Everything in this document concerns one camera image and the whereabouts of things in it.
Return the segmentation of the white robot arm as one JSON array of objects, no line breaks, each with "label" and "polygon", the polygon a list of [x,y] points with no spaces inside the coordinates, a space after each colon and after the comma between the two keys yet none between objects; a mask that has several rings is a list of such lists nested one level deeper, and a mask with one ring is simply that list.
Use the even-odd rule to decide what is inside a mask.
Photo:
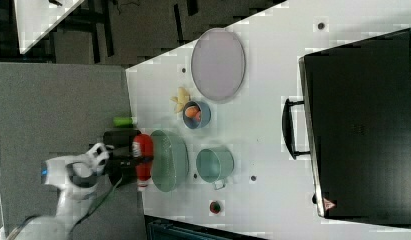
[{"label": "white robot arm", "polygon": [[56,213],[29,217],[6,240],[69,240],[76,225],[90,217],[125,181],[134,178],[138,159],[118,156],[115,147],[94,144],[79,155],[48,159],[42,183],[58,192]]}]

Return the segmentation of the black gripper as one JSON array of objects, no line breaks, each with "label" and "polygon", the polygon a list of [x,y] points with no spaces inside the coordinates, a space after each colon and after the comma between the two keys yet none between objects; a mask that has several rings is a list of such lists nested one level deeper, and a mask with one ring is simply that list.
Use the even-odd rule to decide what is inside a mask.
[{"label": "black gripper", "polygon": [[137,161],[132,157],[110,159],[105,166],[105,174],[113,186],[131,184],[137,180]]}]

